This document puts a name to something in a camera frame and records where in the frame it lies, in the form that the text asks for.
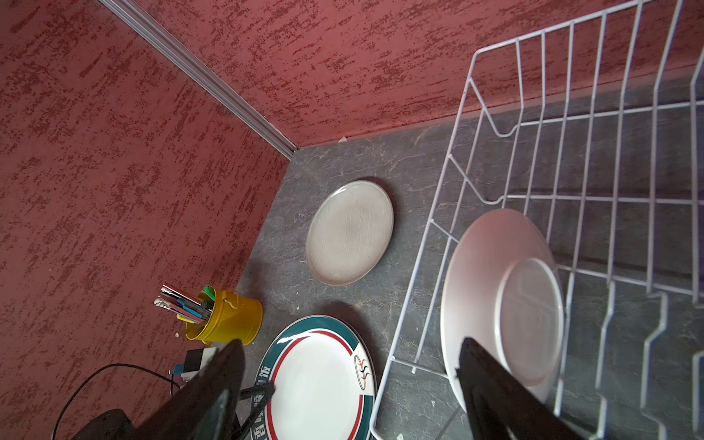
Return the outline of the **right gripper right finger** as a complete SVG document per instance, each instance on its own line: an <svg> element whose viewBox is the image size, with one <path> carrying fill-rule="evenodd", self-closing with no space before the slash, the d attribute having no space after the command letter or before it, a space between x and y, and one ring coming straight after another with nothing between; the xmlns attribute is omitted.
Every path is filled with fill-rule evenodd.
<svg viewBox="0 0 704 440"><path fill-rule="evenodd" d="M475 339L464 339L456 369L475 439L578 439Z"/></svg>

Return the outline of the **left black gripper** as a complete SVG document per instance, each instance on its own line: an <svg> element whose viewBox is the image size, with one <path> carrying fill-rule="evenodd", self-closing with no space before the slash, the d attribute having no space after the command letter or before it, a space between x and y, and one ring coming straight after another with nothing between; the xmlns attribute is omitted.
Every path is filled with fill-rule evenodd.
<svg viewBox="0 0 704 440"><path fill-rule="evenodd" d="M240 392L240 401L249 400L251 403L250 413L243 423L237 415L234 416L233 440L242 440L247 436L256 420L264 413L274 393L275 386L271 382L254 385ZM135 430L132 421L122 409L112 409L93 418L71 440L126 440L134 436Z"/></svg>

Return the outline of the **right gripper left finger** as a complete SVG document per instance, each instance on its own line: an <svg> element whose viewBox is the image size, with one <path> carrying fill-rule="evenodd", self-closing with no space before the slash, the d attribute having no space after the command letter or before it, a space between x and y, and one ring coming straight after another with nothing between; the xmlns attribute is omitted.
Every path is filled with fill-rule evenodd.
<svg viewBox="0 0 704 440"><path fill-rule="evenodd" d="M170 401L136 428L133 439L229 439L245 373L245 351L234 340Z"/></svg>

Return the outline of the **white plate green red rim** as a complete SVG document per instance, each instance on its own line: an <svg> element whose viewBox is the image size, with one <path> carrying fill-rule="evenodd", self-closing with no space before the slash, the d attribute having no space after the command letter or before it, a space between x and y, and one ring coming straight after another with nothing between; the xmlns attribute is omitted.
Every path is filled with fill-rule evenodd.
<svg viewBox="0 0 704 440"><path fill-rule="evenodd" d="M328 315L310 315L274 339L255 377L271 400L253 439L369 439L376 382L361 337Z"/></svg>

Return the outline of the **white plate orange print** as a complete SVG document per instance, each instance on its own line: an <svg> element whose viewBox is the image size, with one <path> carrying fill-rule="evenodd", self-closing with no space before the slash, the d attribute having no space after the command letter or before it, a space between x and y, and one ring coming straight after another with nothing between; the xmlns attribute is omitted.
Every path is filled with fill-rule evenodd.
<svg viewBox="0 0 704 440"><path fill-rule="evenodd" d="M513 209L477 219L456 246L440 313L449 381L465 338L475 339L543 403L557 381L566 314L557 264L537 226Z"/></svg>

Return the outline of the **plain grey ceramic plate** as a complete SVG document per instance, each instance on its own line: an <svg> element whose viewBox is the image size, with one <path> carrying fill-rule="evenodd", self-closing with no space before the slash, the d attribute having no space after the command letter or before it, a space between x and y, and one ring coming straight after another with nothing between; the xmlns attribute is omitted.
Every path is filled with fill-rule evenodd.
<svg viewBox="0 0 704 440"><path fill-rule="evenodd" d="M310 224L305 256L313 276L329 286L346 286L371 272L388 249L394 229L390 196L368 180L332 192Z"/></svg>

